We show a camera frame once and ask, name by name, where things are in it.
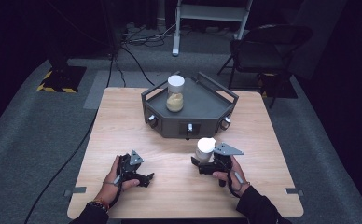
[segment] wooden table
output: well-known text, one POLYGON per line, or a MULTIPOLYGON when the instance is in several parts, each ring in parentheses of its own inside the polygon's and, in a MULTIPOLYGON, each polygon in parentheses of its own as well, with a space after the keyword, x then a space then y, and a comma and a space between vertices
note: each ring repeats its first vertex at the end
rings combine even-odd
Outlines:
MULTIPOLYGON (((210 175, 199 175, 190 162, 198 139, 162 138, 144 122, 141 93, 146 89, 107 88, 82 162, 68 216, 75 218, 92 200, 116 155, 136 152, 145 160, 138 173, 155 173, 148 188, 133 188, 120 195, 109 211, 112 218, 242 217, 238 199, 210 175)), ((231 125, 215 136, 244 152, 236 156, 248 181, 266 195, 285 217, 303 214, 270 118, 256 92, 236 91, 239 101, 231 125)))

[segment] person's right hand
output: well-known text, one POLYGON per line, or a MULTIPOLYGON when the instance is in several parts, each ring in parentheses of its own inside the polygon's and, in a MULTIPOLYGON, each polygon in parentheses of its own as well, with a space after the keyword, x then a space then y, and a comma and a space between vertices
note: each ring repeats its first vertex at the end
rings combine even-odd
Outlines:
MULTIPOLYGON (((245 179, 244 172, 243 172, 242 167, 240 166, 239 162, 236 161, 234 156, 230 156, 230 158, 231 158, 231 162, 232 162, 232 169, 230 171, 230 178, 231 178, 231 182, 232 182, 231 187, 237 195, 242 197, 245 190, 248 189, 248 187, 250 187, 250 182, 248 182, 245 179), (239 174, 239 177, 243 180, 242 184, 239 182, 235 173, 239 174)), ((228 182, 227 173, 215 171, 215 172, 213 172, 213 177, 228 182)))

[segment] jar lid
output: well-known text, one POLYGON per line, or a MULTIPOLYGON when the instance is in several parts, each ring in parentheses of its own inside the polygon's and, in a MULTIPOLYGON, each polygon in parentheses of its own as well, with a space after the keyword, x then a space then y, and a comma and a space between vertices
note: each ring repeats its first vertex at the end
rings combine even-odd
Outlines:
POLYGON ((184 88, 185 80, 179 75, 172 75, 167 79, 169 83, 169 91, 179 93, 184 88))

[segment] platform handle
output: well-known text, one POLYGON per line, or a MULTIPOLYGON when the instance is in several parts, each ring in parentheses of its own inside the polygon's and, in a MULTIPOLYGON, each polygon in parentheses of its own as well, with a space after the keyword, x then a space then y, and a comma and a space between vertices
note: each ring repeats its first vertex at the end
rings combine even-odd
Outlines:
POLYGON ((221 84, 214 81, 212 78, 208 77, 202 72, 199 72, 198 74, 198 81, 201 81, 201 77, 209 81, 211 84, 215 85, 216 87, 220 88, 221 91, 224 91, 227 95, 230 95, 233 98, 233 104, 236 105, 237 100, 239 99, 239 96, 236 95, 233 91, 228 90, 228 88, 222 86, 221 84))

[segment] cable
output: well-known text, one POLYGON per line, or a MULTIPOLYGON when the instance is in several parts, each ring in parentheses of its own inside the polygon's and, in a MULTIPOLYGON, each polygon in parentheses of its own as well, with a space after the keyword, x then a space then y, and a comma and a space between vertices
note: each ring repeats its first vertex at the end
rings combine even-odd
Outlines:
MULTIPOLYGON (((115 58, 115 53, 113 53, 111 55, 111 64, 109 67, 109 75, 108 75, 108 80, 106 83, 106 87, 109 86, 109 81, 111 79, 111 72, 112 72, 112 63, 114 61, 115 58)), ((96 112, 94 113, 94 118, 90 123, 89 129, 86 131, 85 135, 83 136, 82 140, 80 141, 80 143, 78 144, 77 148, 74 150, 74 152, 71 154, 71 156, 67 159, 67 161, 62 165, 62 167, 58 170, 58 172, 56 172, 56 174, 51 178, 51 180, 48 182, 48 184, 42 189, 41 193, 38 195, 38 197, 35 199, 35 202, 33 204, 33 206, 31 207, 29 214, 27 215, 26 219, 24 220, 24 224, 27 224, 27 222, 30 219, 31 214, 33 213, 35 206, 38 204, 39 200, 41 199, 42 195, 45 193, 45 191, 48 189, 48 187, 50 186, 50 184, 53 182, 53 180, 59 175, 59 173, 64 169, 64 167, 68 164, 68 162, 70 162, 70 160, 72 160, 74 158, 74 156, 77 154, 77 152, 80 150, 82 144, 85 142, 86 138, 88 137, 89 133, 91 132, 91 128, 93 127, 94 121, 96 120, 97 117, 97 112, 98 110, 96 110, 96 112)))
POLYGON ((118 69, 118 71, 120 72, 120 78, 122 78, 122 80, 123 80, 123 87, 126 87, 126 81, 125 81, 122 70, 120 70, 120 68, 119 68, 119 61, 118 60, 115 60, 115 66, 118 69))
POLYGON ((74 152, 71 154, 71 156, 68 158, 68 160, 63 164, 63 166, 59 169, 59 171, 51 178, 51 180, 48 182, 48 184, 44 187, 44 189, 41 191, 41 193, 38 195, 38 197, 35 199, 35 202, 32 206, 32 208, 30 209, 29 214, 27 215, 27 218, 24 221, 24 224, 27 224, 27 222, 29 221, 29 218, 31 216, 31 214, 33 213, 36 204, 38 203, 38 201, 41 199, 42 195, 44 194, 44 192, 48 189, 48 187, 50 186, 50 184, 53 182, 53 180, 59 175, 59 173, 64 169, 64 167, 68 164, 68 162, 73 159, 73 157, 77 154, 77 152, 79 151, 80 147, 82 146, 82 144, 85 142, 86 138, 89 135, 89 132, 91 131, 91 127, 93 126, 94 121, 96 120, 96 116, 97 116, 97 111, 94 114, 94 118, 93 121, 90 124, 90 127, 88 129, 88 131, 85 133, 85 136, 82 138, 82 141, 79 143, 79 145, 77 146, 76 150, 74 150, 74 152))
POLYGON ((79 29, 76 25, 74 25, 66 16, 64 16, 64 14, 62 14, 62 12, 56 8, 53 4, 51 4, 51 2, 49 0, 45 0, 48 5, 50 5, 57 13, 59 13, 60 16, 62 16, 62 18, 67 21, 72 27, 74 27, 78 32, 80 32, 81 34, 83 34, 84 36, 86 36, 87 38, 89 38, 90 40, 93 40, 94 42, 97 42, 99 44, 105 45, 107 47, 112 47, 111 45, 109 45, 108 43, 105 43, 101 40, 98 40, 94 37, 91 37, 90 35, 86 34, 85 32, 83 32, 81 29, 79 29))
POLYGON ((146 73, 144 72, 143 68, 141 67, 141 65, 140 65, 140 63, 137 61, 137 59, 134 57, 134 55, 132 55, 132 53, 131 53, 130 51, 128 51, 127 49, 125 49, 125 48, 123 48, 123 47, 122 47, 122 49, 124 49, 126 52, 128 52, 128 53, 134 58, 134 60, 137 62, 138 66, 140 67, 141 72, 143 72, 143 75, 144 75, 144 77, 146 78, 146 80, 147 80, 149 83, 151 83, 152 86, 155 86, 155 84, 154 84, 153 82, 151 82, 151 80, 149 80, 149 78, 146 76, 146 73))
POLYGON ((138 35, 138 36, 146 36, 143 38, 138 38, 138 39, 132 39, 131 37, 124 41, 123 44, 131 44, 134 46, 141 46, 141 45, 145 45, 147 47, 158 47, 164 44, 164 38, 169 37, 171 35, 167 35, 167 33, 169 31, 171 31, 173 29, 173 27, 175 26, 175 24, 173 24, 170 28, 168 28, 166 31, 164 31, 163 33, 159 32, 157 35, 138 35), (158 45, 147 45, 146 43, 151 43, 151 42, 161 42, 158 45))

